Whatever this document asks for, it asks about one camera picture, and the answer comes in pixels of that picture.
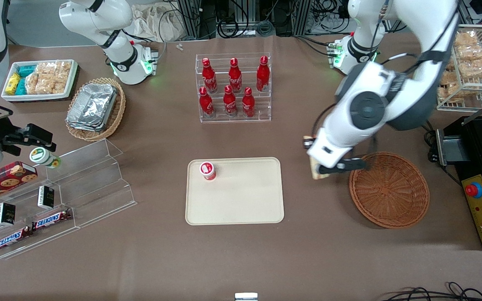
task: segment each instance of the coca-cola bottle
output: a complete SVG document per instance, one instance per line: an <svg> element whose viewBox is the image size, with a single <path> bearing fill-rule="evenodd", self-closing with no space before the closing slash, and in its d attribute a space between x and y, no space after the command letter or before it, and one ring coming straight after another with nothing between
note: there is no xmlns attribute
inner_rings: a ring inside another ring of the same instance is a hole
<svg viewBox="0 0 482 301"><path fill-rule="evenodd" d="M215 76L215 71L211 67L208 58L202 59L202 66L204 67L202 70L202 77L204 78L204 85L206 86L208 93L216 93L217 77Z"/></svg>
<svg viewBox="0 0 482 301"><path fill-rule="evenodd" d="M200 107L202 108L202 113L204 118L213 118L215 116L215 109L213 108L213 101L211 97L207 94L207 90L201 87L200 93Z"/></svg>
<svg viewBox="0 0 482 301"><path fill-rule="evenodd" d="M245 96L243 96L243 114L245 115L245 118L254 117L254 103L252 89L250 87L245 88Z"/></svg>
<svg viewBox="0 0 482 301"><path fill-rule="evenodd" d="M258 89L260 92L269 91L269 78L271 72L269 70L269 66L267 65L268 62L269 58L265 55L260 57L260 66L256 72L256 89Z"/></svg>
<svg viewBox="0 0 482 301"><path fill-rule="evenodd" d="M228 72L228 77L230 78L230 86L232 86L233 92L241 92L241 70L239 70L235 57L230 59L230 72Z"/></svg>
<svg viewBox="0 0 482 301"><path fill-rule="evenodd" d="M224 101L224 108L226 109L226 115L228 115L228 117L237 116L236 96L232 92L232 87L227 84L226 87L224 87L224 97L222 100Z"/></svg>

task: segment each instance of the brown table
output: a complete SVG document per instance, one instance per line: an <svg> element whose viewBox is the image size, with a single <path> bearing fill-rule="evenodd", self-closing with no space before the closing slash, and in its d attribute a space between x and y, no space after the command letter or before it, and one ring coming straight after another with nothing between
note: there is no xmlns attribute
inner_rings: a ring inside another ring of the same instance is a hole
<svg viewBox="0 0 482 301"><path fill-rule="evenodd" d="M335 37L322 40L331 41ZM343 78L294 38L169 44L157 76L124 85L128 106L110 140L137 206L23 255L0 261L0 300L231 300L243 291L261 300L375 301L406 286L446 291L456 281L482 291L482 251L461 187L426 158L423 130L385 126L379 150L416 164L429 184L425 218L404 230L365 219L349 195L348 174L314 181L302 135L333 101ZM273 120L201 125L195 99L195 55L270 51ZM388 35L381 59L418 51L410 34ZM11 61L75 59L78 85L113 77L97 46L11 46ZM390 62L404 70L412 59ZM68 102L10 105L11 120L54 133L64 154L87 143L65 128ZM461 114L436 112L442 128ZM21 160L29 148L24 148ZM356 153L367 150L367 144ZM285 218L278 224L194 227L184 219L187 164L196 158L275 156L281 162ZM6 156L5 162L15 160Z"/></svg>

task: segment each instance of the cookie box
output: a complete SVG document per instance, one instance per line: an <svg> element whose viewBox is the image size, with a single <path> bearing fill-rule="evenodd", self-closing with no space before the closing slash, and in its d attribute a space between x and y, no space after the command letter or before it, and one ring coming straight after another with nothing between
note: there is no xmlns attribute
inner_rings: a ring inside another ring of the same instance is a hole
<svg viewBox="0 0 482 301"><path fill-rule="evenodd" d="M13 162L0 168L0 195L38 178L36 169L23 162Z"/></svg>

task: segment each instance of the clear acrylic shelf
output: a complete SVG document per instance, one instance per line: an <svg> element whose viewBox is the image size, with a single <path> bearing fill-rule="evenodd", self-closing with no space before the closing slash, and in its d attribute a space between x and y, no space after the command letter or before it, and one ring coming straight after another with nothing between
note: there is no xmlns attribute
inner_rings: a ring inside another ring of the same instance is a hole
<svg viewBox="0 0 482 301"><path fill-rule="evenodd" d="M65 209L71 209L73 216L2 248L0 259L9 259L29 251L137 204L115 160L121 154L122 151L107 139L97 141L62 155L61 166L56 169L35 166L38 180L0 196L0 202L16 206L15 224L0 226L0 238ZM36 204L38 187L42 185L55 190L53 210L40 208Z"/></svg>
<svg viewBox="0 0 482 301"><path fill-rule="evenodd" d="M271 76L269 78L268 92L260 92L256 89L256 71L258 70L258 66L260 66L260 57L262 57L263 55L269 57L268 66L271 72ZM240 93L236 94L236 107L238 114L235 117L229 117L228 115L226 115L226 110L224 108L224 102L222 101L222 98L224 97L224 86L230 83L228 78L228 72L230 71L230 59L233 57L237 58L239 69L242 73L243 89L241 89ZM202 108L200 108L200 105L198 104L198 114L200 117L200 122L264 122L271 120L271 91L273 70L270 53L197 55L195 63L197 100L200 98L198 94L198 89L204 86L204 81L202 78L202 59L204 58L209 59L211 66L215 71L218 90L214 94L209 94L209 96L211 96L213 100L213 107L215 108L215 116L213 118L205 118L203 116ZM254 117L250 119L246 119L243 116L243 105L241 104L245 87L252 88L252 95L254 96L254 100L256 101L254 107L255 114Z"/></svg>

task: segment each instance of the wicker basket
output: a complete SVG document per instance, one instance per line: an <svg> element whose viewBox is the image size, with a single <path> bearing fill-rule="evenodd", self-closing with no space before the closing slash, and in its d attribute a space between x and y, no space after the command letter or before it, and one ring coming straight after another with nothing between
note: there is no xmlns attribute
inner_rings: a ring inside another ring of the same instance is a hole
<svg viewBox="0 0 482 301"><path fill-rule="evenodd" d="M429 189L420 171L393 153L364 157L369 169L354 170L349 177L352 200L373 223L390 229L418 223L429 206Z"/></svg>
<svg viewBox="0 0 482 301"><path fill-rule="evenodd" d="M71 126L69 126L69 124L67 124L67 128L73 137L83 139L85 141L94 142L111 136L115 132L116 128L118 128L120 121L122 120L122 115L124 114L124 109L126 108L126 96L124 95L124 91L122 90L122 87L120 87L120 84L118 84L118 82L112 80L111 78L93 79L86 84L110 84L116 87L118 91L115 98L115 104L113 105L113 110L111 111L111 115L109 116L109 120L107 121L107 128L103 132L78 130L76 128L72 128ZM68 111L72 109L77 95L79 94L79 92L81 92L84 86L85 85L79 88L79 90L75 93L72 102L70 103L70 106L68 108Z"/></svg>

